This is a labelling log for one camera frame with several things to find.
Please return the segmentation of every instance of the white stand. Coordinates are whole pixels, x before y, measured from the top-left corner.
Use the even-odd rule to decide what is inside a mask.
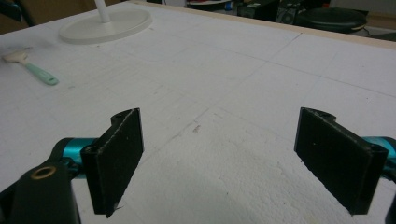
[[[98,44],[136,34],[152,23],[145,10],[127,8],[107,14],[105,0],[95,0],[99,15],[64,25],[59,36],[70,44]]]

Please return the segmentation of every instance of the stool seat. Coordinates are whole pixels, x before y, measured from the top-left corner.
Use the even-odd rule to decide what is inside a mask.
[[[361,30],[367,23],[358,11],[339,7],[313,8],[300,13],[295,25],[342,34]]]

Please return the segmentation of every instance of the teal handle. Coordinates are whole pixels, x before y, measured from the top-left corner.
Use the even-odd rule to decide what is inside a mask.
[[[55,76],[51,75],[50,73],[44,71],[43,69],[35,66],[32,63],[27,63],[26,65],[27,70],[29,70],[33,75],[38,77],[41,81],[46,83],[47,85],[54,86],[58,84],[59,80]]]

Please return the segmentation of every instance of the white tabletop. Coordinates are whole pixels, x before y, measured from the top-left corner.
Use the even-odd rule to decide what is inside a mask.
[[[381,47],[393,43],[118,7],[145,9],[153,23],[90,46],[58,37],[84,15],[0,35],[0,54],[29,48],[30,62],[60,80],[49,87],[0,61],[0,190],[60,139],[99,137],[112,115],[140,107],[146,151],[121,209],[94,215],[87,184],[73,180],[83,223],[384,223],[393,183],[381,179],[369,215],[352,217],[293,147],[301,106],[357,135],[396,137],[396,48]]]

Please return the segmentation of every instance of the white pole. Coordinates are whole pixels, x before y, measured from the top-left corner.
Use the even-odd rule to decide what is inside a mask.
[[[98,8],[100,18],[102,19],[102,23],[110,22],[110,17],[106,12],[106,3],[105,0],[95,0],[96,7]]]

